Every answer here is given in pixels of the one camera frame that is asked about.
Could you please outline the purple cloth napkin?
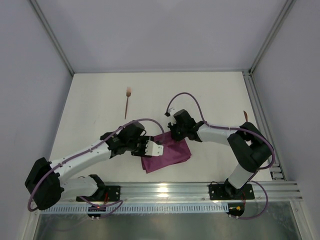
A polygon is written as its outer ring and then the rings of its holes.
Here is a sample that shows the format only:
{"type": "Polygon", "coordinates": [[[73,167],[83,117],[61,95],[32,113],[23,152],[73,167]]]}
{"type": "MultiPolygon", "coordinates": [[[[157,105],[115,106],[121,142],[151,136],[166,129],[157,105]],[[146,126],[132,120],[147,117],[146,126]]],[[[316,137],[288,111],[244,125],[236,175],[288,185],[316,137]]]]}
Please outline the purple cloth napkin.
{"type": "Polygon", "coordinates": [[[152,157],[141,157],[142,169],[147,174],[165,168],[167,166],[184,163],[191,158],[192,154],[185,139],[175,141],[170,132],[165,132],[154,137],[164,146],[163,155],[152,157]]]}

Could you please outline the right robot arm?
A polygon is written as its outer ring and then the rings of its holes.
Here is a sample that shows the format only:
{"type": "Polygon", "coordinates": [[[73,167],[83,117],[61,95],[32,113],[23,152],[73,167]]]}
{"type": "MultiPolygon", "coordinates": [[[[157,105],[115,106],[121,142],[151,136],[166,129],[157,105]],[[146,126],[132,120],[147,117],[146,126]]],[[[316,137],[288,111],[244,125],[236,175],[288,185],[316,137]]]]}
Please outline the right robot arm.
{"type": "Polygon", "coordinates": [[[168,128],[171,138],[177,142],[188,138],[200,143],[230,146],[237,166],[222,185],[221,195],[227,199],[239,197],[263,163],[275,157],[272,145],[251,122],[239,127],[214,126],[204,120],[196,122],[185,109],[177,111],[173,108],[167,110],[165,116],[170,118],[168,128]]]}

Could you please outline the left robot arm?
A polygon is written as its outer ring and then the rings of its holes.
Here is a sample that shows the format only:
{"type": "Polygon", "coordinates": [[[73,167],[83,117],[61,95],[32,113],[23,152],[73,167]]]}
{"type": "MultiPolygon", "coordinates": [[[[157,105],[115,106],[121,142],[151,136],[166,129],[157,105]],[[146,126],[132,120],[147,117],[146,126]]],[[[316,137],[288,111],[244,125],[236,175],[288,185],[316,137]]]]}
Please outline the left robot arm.
{"type": "Polygon", "coordinates": [[[30,193],[28,210],[43,211],[67,199],[101,202],[107,191],[103,180],[96,174],[75,175],[125,152],[136,157],[158,157],[163,154],[163,146],[153,136],[146,135],[141,123],[132,122],[106,132],[98,141],[69,156],[52,161],[44,157],[36,160],[24,183],[30,193]]]}

